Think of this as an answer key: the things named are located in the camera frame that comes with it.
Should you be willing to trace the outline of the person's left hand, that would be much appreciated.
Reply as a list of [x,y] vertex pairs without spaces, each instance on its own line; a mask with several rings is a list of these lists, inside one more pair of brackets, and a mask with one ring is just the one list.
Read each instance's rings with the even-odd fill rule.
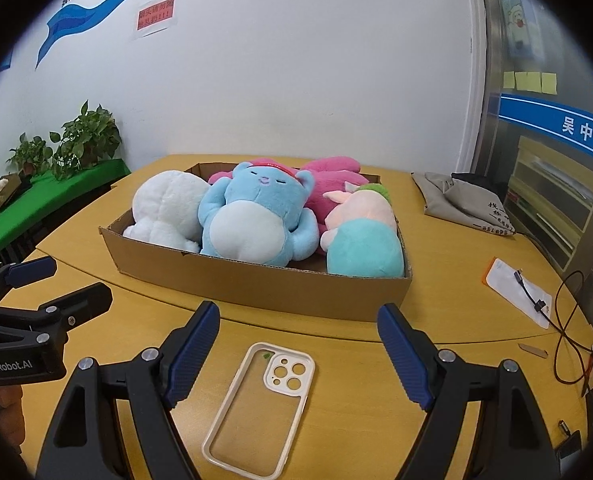
[[0,436],[14,452],[21,453],[26,428],[20,385],[0,386]]

